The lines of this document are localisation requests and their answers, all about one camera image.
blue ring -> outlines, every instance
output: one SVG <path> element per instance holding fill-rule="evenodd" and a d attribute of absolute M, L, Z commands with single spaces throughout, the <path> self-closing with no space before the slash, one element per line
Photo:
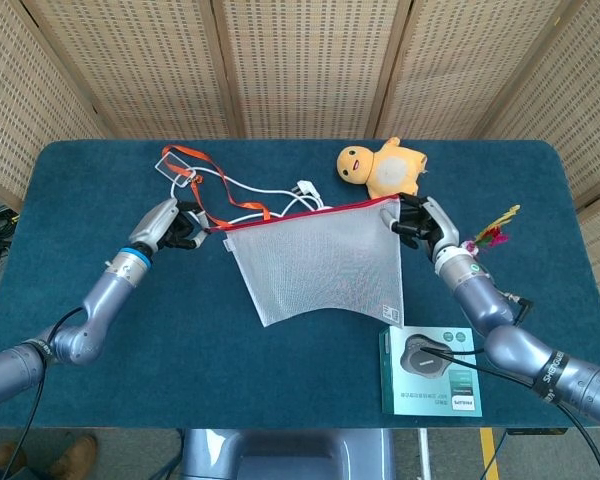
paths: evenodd
<path fill-rule="evenodd" d="M 132 255 L 135 255 L 136 257 L 138 257 L 140 260 L 142 260 L 145 265 L 148 268 L 151 268 L 151 260 L 149 260 L 144 253 L 139 252 L 138 250 L 136 250 L 135 248 L 129 248 L 129 247 L 124 247 L 120 249 L 121 252 L 126 252 L 126 253 L 130 253 Z"/>

yellow floor tape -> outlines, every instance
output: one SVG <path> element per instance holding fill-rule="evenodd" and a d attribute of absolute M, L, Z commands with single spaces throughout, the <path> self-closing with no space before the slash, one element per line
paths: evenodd
<path fill-rule="evenodd" d="M 482 461 L 484 462 L 484 468 L 487 468 L 495 450 L 495 444 L 493 441 L 493 430 L 490 428 L 480 429 L 480 443 L 482 443 Z M 489 469 L 489 473 L 485 477 L 486 480 L 499 480 L 498 477 L 498 460 L 494 460 Z"/>

blue tablecloth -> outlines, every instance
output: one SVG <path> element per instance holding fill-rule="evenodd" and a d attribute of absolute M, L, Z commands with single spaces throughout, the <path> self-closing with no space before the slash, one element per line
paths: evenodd
<path fill-rule="evenodd" d="M 0 287 L 0 350 L 79 305 L 140 218 L 168 196 L 153 166 L 165 141 L 49 145 L 36 165 Z M 312 180 L 325 202 L 366 198 L 335 172 L 351 141 L 191 141 L 228 175 L 261 188 Z M 380 141 L 357 141 L 377 149 Z M 404 141 L 425 152 L 431 195 L 469 238 L 511 205 L 511 241 L 482 256 L 498 284 L 533 299 L 524 326 L 600 364 L 600 297 L 558 155 L 535 141 Z M 263 200 L 234 190 L 243 200 Z M 231 211 L 207 176 L 205 204 Z M 280 210 L 285 199 L 267 197 Z M 384 325 L 323 310 L 268 328 L 258 320 L 223 234 L 198 251 L 166 249 L 125 305 L 101 358 L 49 372 L 35 424 L 119 427 L 561 426 L 530 392 L 481 375 L 482 418 L 381 413 L 378 333 Z M 406 323 L 463 326 L 458 305 L 422 251 L 403 249 Z M 481 339 L 474 335 L 475 342 Z M 26 419 L 33 392 L 0 405 L 0 426 Z"/>

cable connector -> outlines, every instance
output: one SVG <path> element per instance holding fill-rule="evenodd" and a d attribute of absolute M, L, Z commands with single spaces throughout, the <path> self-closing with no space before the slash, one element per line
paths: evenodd
<path fill-rule="evenodd" d="M 298 184 L 291 189 L 291 192 L 299 195 L 301 192 L 303 195 L 311 195 L 314 198 L 320 198 L 318 190 L 309 180 L 300 180 Z"/>

orange lanyard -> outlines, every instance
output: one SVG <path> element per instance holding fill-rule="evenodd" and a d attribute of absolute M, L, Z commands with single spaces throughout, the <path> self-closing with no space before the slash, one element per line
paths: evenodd
<path fill-rule="evenodd" d="M 227 182 L 226 175 L 224 174 L 222 169 L 219 166 L 217 166 L 213 162 L 213 160 L 211 160 L 211 157 L 209 155 L 207 155 L 204 152 L 201 152 L 200 150 L 195 150 L 195 149 L 189 148 L 189 147 L 183 147 L 182 145 L 167 145 L 166 147 L 164 147 L 162 149 L 162 157 L 164 158 L 164 156 L 167 153 L 169 153 L 169 150 L 171 150 L 171 149 L 177 150 L 180 153 L 184 153 L 185 155 L 189 155 L 190 157 L 194 157 L 194 158 L 197 158 L 198 160 L 202 160 L 203 162 L 207 162 L 207 163 L 211 164 L 213 166 L 213 168 L 216 170 L 216 172 L 218 172 L 218 174 L 220 175 L 220 178 L 222 179 L 224 188 L 227 191 L 227 198 L 229 198 L 229 203 L 231 203 L 231 205 L 234 205 L 234 206 L 240 207 L 240 208 L 248 208 L 249 210 L 260 210 L 260 211 L 262 211 L 262 218 L 264 220 L 269 220 L 271 218 L 269 209 L 266 206 L 264 206 L 262 203 L 259 203 L 259 202 L 236 202 L 233 199 L 233 197 L 231 196 L 231 192 L 229 191 L 229 184 Z M 188 177 L 189 175 L 191 175 L 191 172 L 189 170 L 169 163 L 166 158 L 164 160 L 164 164 L 169 168 L 169 170 L 171 170 L 174 173 L 177 173 L 178 175 L 182 175 L 184 177 Z M 203 181 L 203 178 L 201 175 L 196 175 L 195 178 L 191 181 L 191 190 L 193 191 L 193 196 L 196 197 L 196 201 L 198 202 L 200 207 L 206 212 L 207 217 L 209 217 L 209 219 L 213 223 L 215 223 L 218 227 L 220 227 L 221 229 L 231 227 L 231 224 L 229 222 L 225 222 L 224 220 L 220 220 L 219 218 L 212 217 L 211 215 L 209 215 L 209 211 L 206 208 L 204 208 L 204 205 L 202 204 L 202 200 L 200 199 L 200 191 L 198 189 L 198 185 L 201 184 L 202 181 Z"/>

